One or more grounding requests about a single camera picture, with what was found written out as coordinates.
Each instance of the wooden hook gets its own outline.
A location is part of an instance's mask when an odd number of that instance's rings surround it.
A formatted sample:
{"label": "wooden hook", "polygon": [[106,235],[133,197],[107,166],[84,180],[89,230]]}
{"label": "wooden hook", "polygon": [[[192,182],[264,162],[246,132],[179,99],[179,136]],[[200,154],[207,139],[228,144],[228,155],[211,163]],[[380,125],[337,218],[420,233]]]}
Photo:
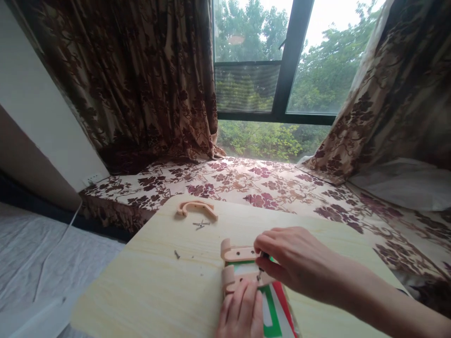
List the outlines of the wooden hook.
{"label": "wooden hook", "polygon": [[276,280],[269,276],[266,272],[260,274],[259,271],[249,272],[241,275],[235,275],[235,266],[226,266],[221,273],[222,289],[225,293],[235,292],[238,284],[244,278],[248,280],[257,280],[257,287],[265,286],[275,282]]}
{"label": "wooden hook", "polygon": [[177,208],[177,214],[186,217],[186,215],[188,215],[188,211],[187,211],[188,206],[193,206],[195,208],[201,208],[203,210],[206,210],[207,213],[209,213],[214,218],[215,221],[217,221],[219,218],[219,216],[213,211],[213,209],[215,208],[215,206],[213,204],[209,204],[207,202],[200,201],[200,200],[187,201],[187,202],[180,203],[179,207]]}
{"label": "wooden hook", "polygon": [[231,246],[230,238],[221,242],[221,257],[226,262],[255,261],[258,255],[253,246]]}

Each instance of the tree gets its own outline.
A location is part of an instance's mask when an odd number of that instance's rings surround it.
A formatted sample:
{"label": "tree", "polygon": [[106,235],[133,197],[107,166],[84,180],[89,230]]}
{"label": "tree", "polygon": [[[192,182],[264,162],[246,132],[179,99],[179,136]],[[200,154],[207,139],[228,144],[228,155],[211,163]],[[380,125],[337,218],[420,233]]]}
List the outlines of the tree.
{"label": "tree", "polygon": [[[379,11],[373,12],[374,3],[375,0],[369,4],[358,3],[358,24],[339,31],[332,23],[323,32],[323,41],[301,54],[289,111],[337,113],[340,110],[379,16]],[[240,8],[237,0],[223,2],[215,9],[216,61],[280,60],[279,46],[285,39],[287,26],[285,11],[277,11],[275,7],[264,10],[259,0],[249,0],[245,8]],[[218,109],[271,111],[277,67],[216,67],[215,71]],[[297,161],[300,155],[312,154],[329,129],[328,126],[219,121],[219,145],[233,155]]]}
{"label": "tree", "polygon": [[373,32],[380,10],[358,3],[360,22],[339,31],[331,24],[323,32],[319,46],[301,54],[289,111],[337,113],[348,96],[366,44]]}
{"label": "tree", "polygon": [[[285,10],[264,10],[259,0],[249,0],[245,8],[238,0],[224,1],[215,10],[216,62],[280,60],[287,27]],[[234,43],[233,38],[244,40]]]}

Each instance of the brown floral curtain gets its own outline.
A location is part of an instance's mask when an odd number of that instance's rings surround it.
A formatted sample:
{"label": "brown floral curtain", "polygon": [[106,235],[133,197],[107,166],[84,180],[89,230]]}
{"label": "brown floral curtain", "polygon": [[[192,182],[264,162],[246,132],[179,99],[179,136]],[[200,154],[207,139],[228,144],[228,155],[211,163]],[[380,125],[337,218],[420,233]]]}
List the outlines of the brown floral curtain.
{"label": "brown floral curtain", "polygon": [[10,0],[112,174],[216,147],[211,3]]}
{"label": "brown floral curtain", "polygon": [[297,165],[333,184],[397,157],[451,169],[451,1],[388,0],[350,94]]}

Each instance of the table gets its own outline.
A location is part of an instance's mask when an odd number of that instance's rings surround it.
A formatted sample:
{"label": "table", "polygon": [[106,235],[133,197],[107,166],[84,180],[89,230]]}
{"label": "table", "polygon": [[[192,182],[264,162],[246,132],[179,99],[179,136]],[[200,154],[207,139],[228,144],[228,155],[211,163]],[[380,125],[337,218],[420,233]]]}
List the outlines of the table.
{"label": "table", "polygon": [[[221,241],[252,245],[273,227],[303,226],[404,290],[363,236],[345,224],[208,200],[219,220],[196,230],[193,223],[206,222],[207,214],[190,211],[185,218],[176,209],[198,199],[177,195],[160,208],[80,297],[71,318],[74,328],[94,338],[213,337],[223,300]],[[303,338],[385,337],[342,310],[287,291]]]}

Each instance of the window pane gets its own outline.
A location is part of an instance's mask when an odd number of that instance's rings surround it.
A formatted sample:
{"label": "window pane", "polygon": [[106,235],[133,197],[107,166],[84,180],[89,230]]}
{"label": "window pane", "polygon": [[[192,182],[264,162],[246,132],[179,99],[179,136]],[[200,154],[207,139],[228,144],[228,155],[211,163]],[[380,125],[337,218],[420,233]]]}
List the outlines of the window pane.
{"label": "window pane", "polygon": [[219,111],[271,112],[279,65],[216,66]]}
{"label": "window pane", "polygon": [[281,60],[293,0],[214,0],[216,62]]}
{"label": "window pane", "polygon": [[315,0],[287,111],[340,111],[382,5]]}
{"label": "window pane", "polygon": [[296,163],[313,155],[331,126],[271,122],[218,122],[218,146],[227,155]]}

